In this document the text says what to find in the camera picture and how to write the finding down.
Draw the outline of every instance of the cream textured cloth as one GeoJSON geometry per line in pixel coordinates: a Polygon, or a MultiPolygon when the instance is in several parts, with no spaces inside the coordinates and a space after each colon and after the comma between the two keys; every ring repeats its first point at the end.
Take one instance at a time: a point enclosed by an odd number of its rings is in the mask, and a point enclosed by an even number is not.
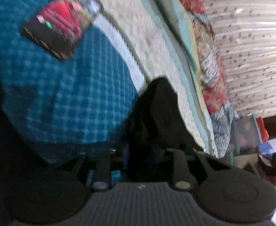
{"type": "Polygon", "coordinates": [[[170,57],[162,31],[153,23],[140,0],[101,0],[104,10],[118,22],[139,57],[140,67],[148,80],[166,76],[178,94],[179,110],[187,129],[197,144],[205,148],[189,108],[178,69],[170,57]]]}
{"type": "Polygon", "coordinates": [[[276,0],[202,0],[240,115],[276,115],[276,0]]]}

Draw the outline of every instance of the curtain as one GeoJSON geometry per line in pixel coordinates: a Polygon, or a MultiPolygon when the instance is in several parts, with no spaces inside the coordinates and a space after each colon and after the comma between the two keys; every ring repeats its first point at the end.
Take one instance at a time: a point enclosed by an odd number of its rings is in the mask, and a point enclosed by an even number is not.
{"type": "Polygon", "coordinates": [[[202,0],[242,116],[276,115],[276,0],[202,0]]]}

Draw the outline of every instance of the folded cloth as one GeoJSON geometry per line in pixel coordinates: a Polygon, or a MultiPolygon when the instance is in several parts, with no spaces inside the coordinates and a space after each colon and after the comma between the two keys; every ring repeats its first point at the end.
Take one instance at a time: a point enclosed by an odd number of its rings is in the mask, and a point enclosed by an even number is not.
{"type": "Polygon", "coordinates": [[[187,131],[178,109],[178,97],[165,77],[153,80],[137,100],[129,116],[128,169],[130,174],[149,169],[156,161],[156,149],[181,149],[192,154],[202,151],[187,131]]]}

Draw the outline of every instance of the round black disc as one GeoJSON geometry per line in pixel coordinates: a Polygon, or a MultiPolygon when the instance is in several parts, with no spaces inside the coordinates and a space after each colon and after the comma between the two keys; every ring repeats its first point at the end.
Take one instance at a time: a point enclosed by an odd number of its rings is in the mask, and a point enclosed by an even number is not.
{"type": "Polygon", "coordinates": [[[64,171],[18,182],[6,195],[11,216],[31,224],[51,224],[70,218],[85,201],[85,187],[64,171]]]}
{"type": "Polygon", "coordinates": [[[196,192],[200,206],[214,217],[233,223],[263,221],[276,210],[276,188],[243,170],[222,170],[196,192]]]}

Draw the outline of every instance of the blue checkered fabric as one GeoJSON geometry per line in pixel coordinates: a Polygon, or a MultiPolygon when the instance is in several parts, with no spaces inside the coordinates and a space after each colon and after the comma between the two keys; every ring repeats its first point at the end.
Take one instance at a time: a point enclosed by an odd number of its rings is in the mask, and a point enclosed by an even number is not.
{"type": "Polygon", "coordinates": [[[119,145],[137,91],[126,63],[96,27],[69,61],[20,36],[23,21],[50,1],[0,0],[0,104],[48,162],[98,155],[119,145]]]}

